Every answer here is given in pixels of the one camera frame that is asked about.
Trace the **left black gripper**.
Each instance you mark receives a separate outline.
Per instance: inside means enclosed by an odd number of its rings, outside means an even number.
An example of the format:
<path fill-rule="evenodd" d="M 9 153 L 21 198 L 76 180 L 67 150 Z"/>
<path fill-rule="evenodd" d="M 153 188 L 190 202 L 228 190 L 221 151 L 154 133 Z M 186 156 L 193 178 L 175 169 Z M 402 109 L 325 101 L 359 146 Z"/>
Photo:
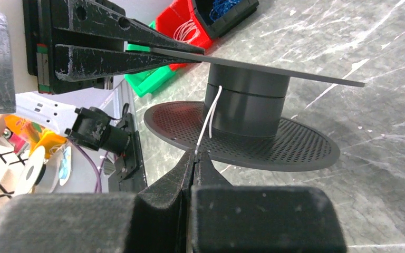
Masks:
<path fill-rule="evenodd" d="M 27 71 L 37 78 L 40 93 L 103 89 L 113 80 L 108 76 L 198 62 L 149 51 L 122 52 L 123 41 L 178 52 L 205 52 L 125 17 L 125 10 L 111 1 L 23 1 L 22 6 Z"/>

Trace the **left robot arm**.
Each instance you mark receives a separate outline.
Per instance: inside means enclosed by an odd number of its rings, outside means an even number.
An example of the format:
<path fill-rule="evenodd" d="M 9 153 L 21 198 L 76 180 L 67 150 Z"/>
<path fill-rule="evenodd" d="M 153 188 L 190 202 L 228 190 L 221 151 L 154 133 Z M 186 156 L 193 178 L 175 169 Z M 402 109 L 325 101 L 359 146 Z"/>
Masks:
<path fill-rule="evenodd" d="M 193 63 L 205 50 L 127 18 L 110 1 L 22 1 L 27 72 L 38 91 L 62 94 L 104 85 L 111 77 L 169 64 Z M 16 97 L 16 114 L 71 142 L 122 154 L 131 135 L 100 109 L 77 108 L 44 96 Z"/>

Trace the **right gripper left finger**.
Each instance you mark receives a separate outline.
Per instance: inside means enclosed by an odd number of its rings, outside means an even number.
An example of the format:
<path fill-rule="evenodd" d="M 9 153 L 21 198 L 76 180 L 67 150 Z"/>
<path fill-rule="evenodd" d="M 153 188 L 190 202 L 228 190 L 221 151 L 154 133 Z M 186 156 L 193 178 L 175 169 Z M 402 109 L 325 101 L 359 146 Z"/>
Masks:
<path fill-rule="evenodd" d="M 186 252 L 195 152 L 140 191 L 25 194 L 0 213 L 0 252 Z"/>

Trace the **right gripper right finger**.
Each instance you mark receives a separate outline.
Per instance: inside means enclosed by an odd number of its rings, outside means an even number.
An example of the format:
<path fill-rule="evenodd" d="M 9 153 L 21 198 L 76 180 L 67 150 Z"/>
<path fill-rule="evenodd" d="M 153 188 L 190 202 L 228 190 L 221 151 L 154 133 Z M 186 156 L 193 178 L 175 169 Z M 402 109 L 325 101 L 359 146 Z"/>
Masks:
<path fill-rule="evenodd" d="M 233 186 L 207 152 L 194 163 L 193 252 L 346 252 L 332 201 L 319 188 Z"/>

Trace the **black cable spool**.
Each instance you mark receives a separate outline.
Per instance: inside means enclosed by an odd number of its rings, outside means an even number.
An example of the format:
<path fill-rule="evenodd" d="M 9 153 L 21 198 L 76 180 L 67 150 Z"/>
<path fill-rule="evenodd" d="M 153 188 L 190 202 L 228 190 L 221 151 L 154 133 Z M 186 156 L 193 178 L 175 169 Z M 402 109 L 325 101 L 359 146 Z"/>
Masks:
<path fill-rule="evenodd" d="M 332 166 L 338 145 L 325 134 L 282 116 L 291 78 L 364 87 L 363 82 L 172 50 L 154 53 L 210 64 L 205 99 L 154 105 L 146 127 L 182 150 L 207 151 L 219 162 L 267 171 Z"/>

